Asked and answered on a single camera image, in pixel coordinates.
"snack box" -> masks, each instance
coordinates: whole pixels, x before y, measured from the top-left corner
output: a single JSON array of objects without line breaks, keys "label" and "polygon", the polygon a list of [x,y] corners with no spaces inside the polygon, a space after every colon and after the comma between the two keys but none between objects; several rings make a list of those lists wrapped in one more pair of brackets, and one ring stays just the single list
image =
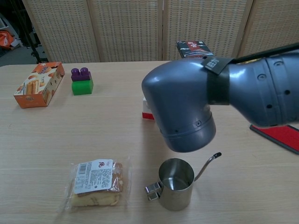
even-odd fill
[{"label": "snack box", "polygon": [[177,41],[177,48],[182,58],[202,58],[213,55],[203,41]]},{"label": "snack box", "polygon": [[14,98],[21,108],[48,106],[63,76],[61,62],[39,63]]}]

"plastic wrapper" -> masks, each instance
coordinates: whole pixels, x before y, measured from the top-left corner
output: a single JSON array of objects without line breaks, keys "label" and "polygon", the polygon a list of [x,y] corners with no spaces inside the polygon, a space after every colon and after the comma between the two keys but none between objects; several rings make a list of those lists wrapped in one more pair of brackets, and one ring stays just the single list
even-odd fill
[{"label": "plastic wrapper", "polygon": [[72,164],[58,212],[79,208],[126,205],[131,188],[130,158],[97,159]]}]

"building block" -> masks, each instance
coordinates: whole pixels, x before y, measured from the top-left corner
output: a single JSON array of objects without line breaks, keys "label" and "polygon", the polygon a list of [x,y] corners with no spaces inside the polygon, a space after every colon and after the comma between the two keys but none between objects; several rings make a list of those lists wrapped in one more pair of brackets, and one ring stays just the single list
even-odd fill
[{"label": "building block", "polygon": [[142,104],[143,104],[142,118],[154,120],[153,113],[151,112],[150,107],[149,107],[148,103],[146,102],[145,97],[143,97],[143,99],[142,99]]},{"label": "building block", "polygon": [[91,94],[93,92],[93,79],[88,68],[77,68],[71,70],[71,89],[74,95]]},{"label": "building block", "polygon": [[93,80],[72,82],[71,89],[74,95],[85,95],[93,92]]},{"label": "building block", "polygon": [[73,82],[86,81],[91,80],[92,75],[90,74],[90,71],[88,71],[88,68],[83,67],[80,71],[79,69],[74,68],[71,70],[71,79]]}]

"pitcher handle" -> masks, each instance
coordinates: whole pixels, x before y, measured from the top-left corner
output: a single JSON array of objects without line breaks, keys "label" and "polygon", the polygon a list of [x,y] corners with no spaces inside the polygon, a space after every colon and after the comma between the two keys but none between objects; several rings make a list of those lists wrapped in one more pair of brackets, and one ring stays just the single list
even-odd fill
[{"label": "pitcher handle", "polygon": [[212,157],[210,157],[206,163],[204,164],[204,166],[201,168],[200,172],[197,174],[197,176],[194,178],[194,181],[197,181],[197,179],[202,175],[202,173],[205,171],[206,167],[209,165],[210,162],[212,162],[214,159],[216,159],[217,157],[221,156],[222,153],[218,152],[216,154],[214,154]]},{"label": "pitcher handle", "polygon": [[149,186],[146,186],[145,191],[149,201],[153,201],[160,198],[162,188],[158,182],[155,182]]}]

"barcode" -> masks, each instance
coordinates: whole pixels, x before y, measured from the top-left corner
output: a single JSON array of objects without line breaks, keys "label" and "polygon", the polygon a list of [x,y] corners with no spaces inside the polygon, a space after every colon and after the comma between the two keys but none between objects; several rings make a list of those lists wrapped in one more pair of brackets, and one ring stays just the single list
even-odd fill
[{"label": "barcode", "polygon": [[80,165],[79,174],[85,174],[85,172],[86,172],[86,166],[87,166],[86,163]]}]

